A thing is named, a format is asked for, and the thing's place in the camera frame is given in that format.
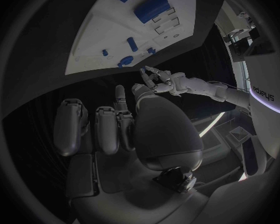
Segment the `vent grille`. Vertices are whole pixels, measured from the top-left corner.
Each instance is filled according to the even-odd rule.
[[[231,135],[233,137],[235,137],[235,139],[239,142],[242,141],[244,138],[246,138],[248,136],[248,132],[246,130],[244,130],[242,127],[237,127],[235,129],[233,129],[232,131],[230,131]]]

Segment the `purple light strip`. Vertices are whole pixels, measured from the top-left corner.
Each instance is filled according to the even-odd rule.
[[[258,98],[251,90],[250,88],[250,94],[257,100],[259,101],[260,103],[262,103],[264,106],[268,107],[269,109],[273,110],[273,111],[276,111],[277,113],[280,113],[280,110],[277,110],[276,108],[268,105],[267,103],[265,103],[264,101],[262,101],[260,98]]]

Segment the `robotic forearm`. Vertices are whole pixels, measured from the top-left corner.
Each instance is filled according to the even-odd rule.
[[[145,70],[151,71],[156,76],[148,76]],[[241,106],[250,110],[249,93],[230,89],[222,83],[208,83],[198,78],[186,78],[182,72],[171,74],[170,71],[160,71],[156,68],[145,66],[140,70],[145,84],[155,93],[170,92],[174,96],[180,96],[183,93],[209,96],[213,100]],[[152,79],[160,78],[163,83],[155,84]]]

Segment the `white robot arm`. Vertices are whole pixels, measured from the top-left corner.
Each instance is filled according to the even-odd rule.
[[[153,74],[148,76],[145,70]],[[145,66],[140,69],[141,76],[145,84],[155,93],[170,92],[174,96],[183,93],[209,96],[219,102],[230,102],[250,111],[249,93],[230,89],[222,83],[208,83],[198,78],[186,78],[182,72],[171,74],[170,71],[161,71],[156,68]],[[155,84],[152,80],[160,78],[163,83]]]

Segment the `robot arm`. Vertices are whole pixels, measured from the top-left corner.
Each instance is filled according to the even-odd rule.
[[[163,83],[155,85],[149,79],[150,77],[145,73],[145,70],[157,74]],[[145,66],[145,69],[141,68],[140,72],[145,84],[155,93],[169,91],[174,96],[180,96],[183,93],[209,96],[213,100],[219,102],[227,101],[250,110],[249,93],[237,89],[230,89],[222,83],[211,84],[198,78],[188,79],[181,72],[171,74],[170,71],[160,71],[148,66]]]

